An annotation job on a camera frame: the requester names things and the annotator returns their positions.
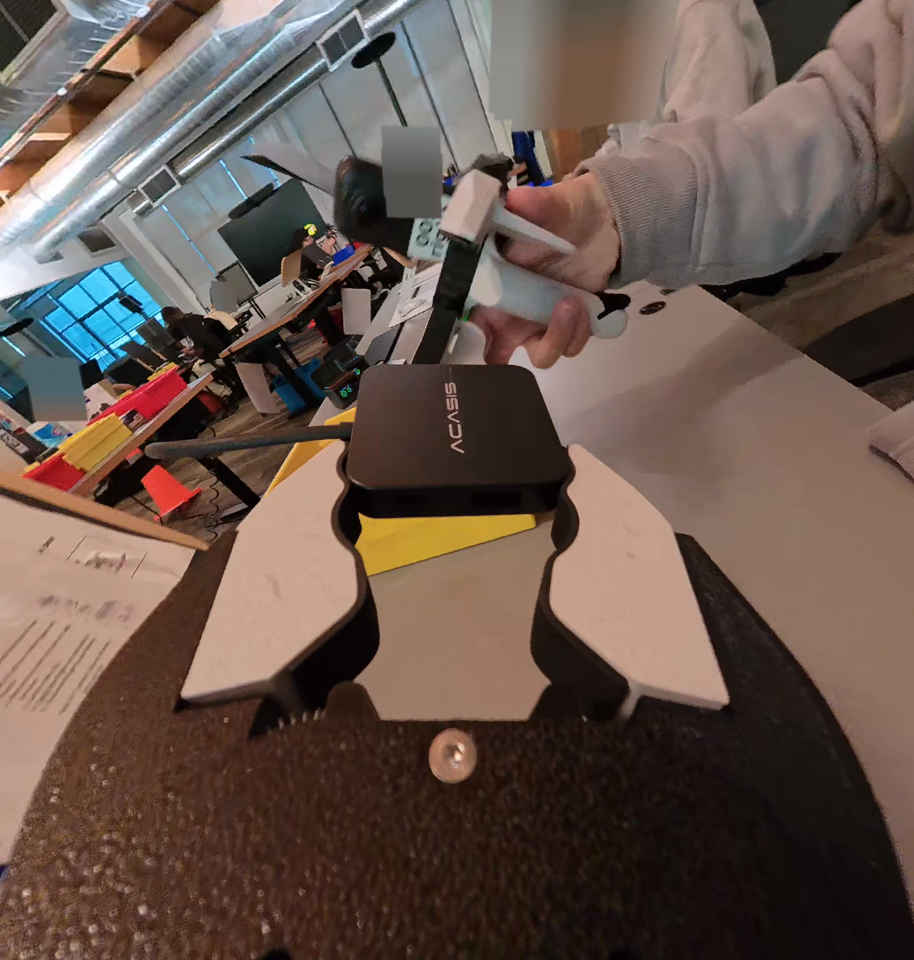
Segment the person's right forearm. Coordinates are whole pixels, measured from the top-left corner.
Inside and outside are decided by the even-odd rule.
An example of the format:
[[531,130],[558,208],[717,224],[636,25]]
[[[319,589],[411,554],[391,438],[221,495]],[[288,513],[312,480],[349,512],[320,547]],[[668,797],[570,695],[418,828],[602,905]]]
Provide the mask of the person's right forearm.
[[743,113],[657,126],[583,170],[619,235],[613,285],[762,278],[876,222],[914,232],[914,1],[860,2]]

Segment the blue plastic crate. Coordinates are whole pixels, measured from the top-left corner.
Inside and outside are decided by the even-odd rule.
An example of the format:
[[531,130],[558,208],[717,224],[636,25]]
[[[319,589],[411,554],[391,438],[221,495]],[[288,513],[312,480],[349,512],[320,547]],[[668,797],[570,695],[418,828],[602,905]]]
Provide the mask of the blue plastic crate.
[[[312,396],[313,403],[310,406],[319,406],[326,397],[313,381],[309,367],[294,368],[293,373],[303,385],[306,393]],[[294,386],[282,374],[277,374],[271,379],[271,388],[278,394],[291,414],[298,414],[308,409],[304,396],[298,390],[295,390]]]

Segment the silver ventilation duct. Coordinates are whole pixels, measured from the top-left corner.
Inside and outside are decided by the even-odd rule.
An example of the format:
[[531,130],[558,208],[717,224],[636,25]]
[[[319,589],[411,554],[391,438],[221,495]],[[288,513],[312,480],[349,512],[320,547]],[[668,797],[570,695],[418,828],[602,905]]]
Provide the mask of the silver ventilation duct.
[[89,227],[354,6],[214,6],[0,211],[0,260],[23,246],[47,254]]
[[[260,79],[254,87],[248,90],[218,119],[209,126],[191,134],[181,144],[177,152],[142,184],[134,188],[127,195],[127,198],[166,165],[170,166],[176,179],[180,183],[184,183],[198,174],[207,164],[217,159],[221,153],[249,135],[289,99],[317,84],[327,73],[345,63],[348,54],[340,54],[331,58],[325,52],[324,46],[324,41],[332,36],[334,37],[345,21],[355,20],[359,22],[364,41],[367,42],[396,26],[417,6],[417,2],[408,1],[354,3],[353,9],[342,15],[316,40],[301,49],[298,54],[287,57],[281,66],[271,69],[266,78]],[[114,207],[103,213],[99,219],[84,230],[93,226]],[[68,238],[63,244],[69,239],[79,236],[79,234]],[[30,249],[29,251],[35,259],[43,262],[45,258],[56,253],[61,246],[40,256],[34,255]]]

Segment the person's right hand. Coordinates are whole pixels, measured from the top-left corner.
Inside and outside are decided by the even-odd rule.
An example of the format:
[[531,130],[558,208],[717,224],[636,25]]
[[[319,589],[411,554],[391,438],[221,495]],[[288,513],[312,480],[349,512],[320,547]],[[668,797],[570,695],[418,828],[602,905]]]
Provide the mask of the person's right hand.
[[[620,257],[620,236],[606,192],[595,174],[572,176],[547,187],[519,187],[507,194],[506,208],[574,246],[562,255],[527,240],[501,238],[501,256],[520,268],[590,293],[607,287]],[[506,311],[476,307],[471,322],[486,338],[484,359],[503,366],[524,349],[533,367],[547,369],[577,356],[593,336],[591,318],[574,297],[558,302],[545,327]]]

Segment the black charger with green display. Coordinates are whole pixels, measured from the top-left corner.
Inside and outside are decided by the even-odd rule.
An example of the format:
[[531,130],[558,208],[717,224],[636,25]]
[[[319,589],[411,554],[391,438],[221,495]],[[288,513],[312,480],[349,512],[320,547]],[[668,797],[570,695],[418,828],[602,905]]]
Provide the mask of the black charger with green display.
[[360,379],[367,367],[364,357],[354,355],[321,363],[311,378],[339,410],[345,410],[357,402]]

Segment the blue-lit window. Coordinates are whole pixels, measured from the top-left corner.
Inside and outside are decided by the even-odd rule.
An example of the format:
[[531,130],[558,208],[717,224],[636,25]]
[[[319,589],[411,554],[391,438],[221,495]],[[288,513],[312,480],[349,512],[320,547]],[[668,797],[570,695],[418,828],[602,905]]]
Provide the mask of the blue-lit window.
[[0,399],[27,385],[20,367],[31,355],[69,357],[102,371],[125,358],[138,328],[160,319],[160,304],[128,260],[0,299]]

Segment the red storage tray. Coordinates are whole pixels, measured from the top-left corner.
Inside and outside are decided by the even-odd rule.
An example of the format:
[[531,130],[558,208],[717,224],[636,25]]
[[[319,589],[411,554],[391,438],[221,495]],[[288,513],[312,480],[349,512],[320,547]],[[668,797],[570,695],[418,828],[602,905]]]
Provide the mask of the red storage tray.
[[40,463],[28,466],[22,474],[25,479],[63,492],[71,491],[85,475],[86,470],[81,470],[71,462],[66,461],[59,451]]
[[173,367],[123,396],[110,408],[110,413],[122,420],[134,414],[148,422],[173,402],[186,387],[187,382],[181,370]]

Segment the long wooden desk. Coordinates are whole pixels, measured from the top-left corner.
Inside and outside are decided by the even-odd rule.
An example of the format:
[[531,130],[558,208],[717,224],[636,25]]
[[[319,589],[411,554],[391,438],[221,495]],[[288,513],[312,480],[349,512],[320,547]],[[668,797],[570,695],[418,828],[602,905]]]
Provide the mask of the long wooden desk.
[[313,306],[317,301],[324,297],[325,293],[339,284],[343,283],[350,273],[358,269],[365,259],[372,253],[374,246],[369,244],[361,245],[353,255],[338,264],[330,273],[323,278],[311,294],[289,305],[283,305],[271,316],[262,320],[255,328],[252,328],[246,335],[231,344],[225,349],[220,357],[228,360],[236,354],[242,353],[267,337],[276,336],[279,330],[282,330],[288,323],[294,322],[299,316]]

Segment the yellow plastic bin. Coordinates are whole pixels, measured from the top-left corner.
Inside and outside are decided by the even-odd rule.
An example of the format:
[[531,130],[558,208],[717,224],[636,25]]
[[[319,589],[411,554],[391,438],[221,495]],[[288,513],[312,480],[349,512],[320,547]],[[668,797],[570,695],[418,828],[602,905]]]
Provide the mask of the yellow plastic bin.
[[363,516],[362,533],[350,548],[336,536],[331,519],[341,495],[336,465],[343,447],[344,442],[334,438],[297,443],[265,494],[281,513],[279,526],[295,543],[288,551],[301,579],[354,582],[358,560],[367,574],[379,574],[536,527],[532,513],[376,520]]

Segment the black usb hub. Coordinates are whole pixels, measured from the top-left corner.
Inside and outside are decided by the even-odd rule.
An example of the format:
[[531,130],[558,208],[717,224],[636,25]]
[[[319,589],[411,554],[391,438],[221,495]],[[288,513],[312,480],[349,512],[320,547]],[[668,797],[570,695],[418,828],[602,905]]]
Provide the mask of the black usb hub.
[[395,520],[549,513],[573,467],[529,370],[441,364],[364,373],[343,471]]

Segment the black pole with disc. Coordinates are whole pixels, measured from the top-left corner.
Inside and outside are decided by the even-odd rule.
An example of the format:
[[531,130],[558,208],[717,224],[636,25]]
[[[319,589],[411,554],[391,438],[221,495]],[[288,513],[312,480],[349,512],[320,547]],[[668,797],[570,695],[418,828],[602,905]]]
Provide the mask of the black pole with disc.
[[355,70],[362,71],[368,66],[374,66],[378,71],[381,82],[391,101],[392,108],[398,119],[400,126],[409,126],[406,115],[403,112],[401,102],[391,84],[391,80],[384,65],[384,57],[388,54],[395,44],[395,34],[392,31],[384,31],[376,36],[366,45],[362,46],[352,57],[351,65]]

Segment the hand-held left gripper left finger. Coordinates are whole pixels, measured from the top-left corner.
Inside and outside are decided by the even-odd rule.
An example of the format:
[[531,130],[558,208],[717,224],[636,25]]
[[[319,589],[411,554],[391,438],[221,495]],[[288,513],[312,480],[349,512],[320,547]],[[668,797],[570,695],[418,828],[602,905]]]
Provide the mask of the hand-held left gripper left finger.
[[345,453],[326,446],[241,524],[180,691],[187,706],[257,698],[322,714],[375,659]]

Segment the printed paper sheet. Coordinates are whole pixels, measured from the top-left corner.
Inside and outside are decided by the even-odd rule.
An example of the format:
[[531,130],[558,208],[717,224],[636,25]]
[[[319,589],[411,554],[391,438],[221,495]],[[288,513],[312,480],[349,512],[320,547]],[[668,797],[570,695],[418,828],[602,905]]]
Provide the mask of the printed paper sheet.
[[205,546],[0,488],[0,885],[83,698]]

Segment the white leaning board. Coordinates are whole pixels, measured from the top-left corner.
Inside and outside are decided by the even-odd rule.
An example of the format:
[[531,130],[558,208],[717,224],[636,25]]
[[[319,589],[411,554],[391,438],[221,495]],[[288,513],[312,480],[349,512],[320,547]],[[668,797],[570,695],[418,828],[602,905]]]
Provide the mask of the white leaning board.
[[254,409],[264,417],[277,416],[279,407],[268,374],[261,363],[235,363],[235,371]]

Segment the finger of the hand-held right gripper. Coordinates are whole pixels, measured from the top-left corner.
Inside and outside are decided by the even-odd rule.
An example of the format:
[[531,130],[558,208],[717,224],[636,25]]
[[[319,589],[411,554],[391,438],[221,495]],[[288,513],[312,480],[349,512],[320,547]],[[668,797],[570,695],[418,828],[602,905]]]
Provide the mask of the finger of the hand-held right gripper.
[[432,309],[414,353],[415,365],[437,365],[448,353],[458,321],[463,317],[474,278],[474,245],[451,239],[442,261]]

